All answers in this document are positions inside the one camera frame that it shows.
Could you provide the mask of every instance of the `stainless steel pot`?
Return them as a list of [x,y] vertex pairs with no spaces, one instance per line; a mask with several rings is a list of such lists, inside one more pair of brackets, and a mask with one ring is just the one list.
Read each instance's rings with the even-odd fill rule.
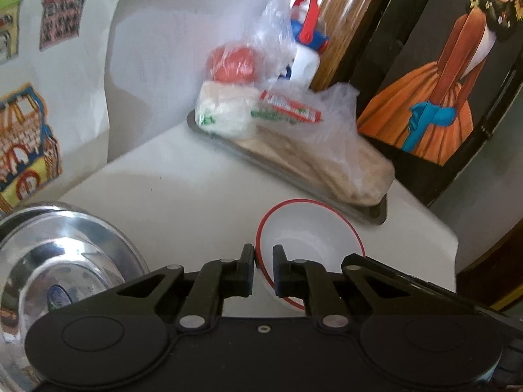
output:
[[41,316],[148,272],[111,224],[63,204],[32,205],[0,221],[0,375],[7,388],[39,383],[24,352]]

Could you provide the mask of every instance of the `gray wall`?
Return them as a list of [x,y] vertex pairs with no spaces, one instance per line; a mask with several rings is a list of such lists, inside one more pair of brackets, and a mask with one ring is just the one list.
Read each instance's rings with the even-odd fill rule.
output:
[[518,302],[512,308],[505,311],[505,315],[513,318],[519,318],[520,321],[523,321],[523,301]]
[[431,210],[458,236],[457,272],[523,218],[523,92],[492,140]]

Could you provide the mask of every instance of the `white counter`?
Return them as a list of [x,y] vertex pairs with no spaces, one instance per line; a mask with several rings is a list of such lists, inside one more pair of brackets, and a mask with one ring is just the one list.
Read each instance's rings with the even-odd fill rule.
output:
[[[126,234],[151,271],[181,264],[197,271],[208,261],[238,258],[254,243],[265,213],[281,201],[310,197],[251,163],[214,149],[180,124],[117,159],[62,201],[104,218]],[[458,241],[401,184],[389,191],[389,217],[379,227],[350,220],[367,256],[455,290]],[[294,316],[255,276],[253,296],[231,298],[230,316]]]

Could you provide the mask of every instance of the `red label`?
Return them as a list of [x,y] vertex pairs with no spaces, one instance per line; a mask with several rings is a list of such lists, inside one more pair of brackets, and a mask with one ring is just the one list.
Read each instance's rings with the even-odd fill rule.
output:
[[296,100],[288,99],[283,95],[272,94],[266,90],[263,91],[260,98],[261,101],[269,104],[278,112],[282,112],[287,116],[300,120],[301,122],[315,124],[322,120],[322,113],[319,110]]

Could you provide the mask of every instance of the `red tomato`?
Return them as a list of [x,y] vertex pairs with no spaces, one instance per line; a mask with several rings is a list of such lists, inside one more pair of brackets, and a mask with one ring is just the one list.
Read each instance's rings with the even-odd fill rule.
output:
[[258,52],[249,47],[221,46],[215,49],[207,61],[213,81],[248,84],[256,82]]

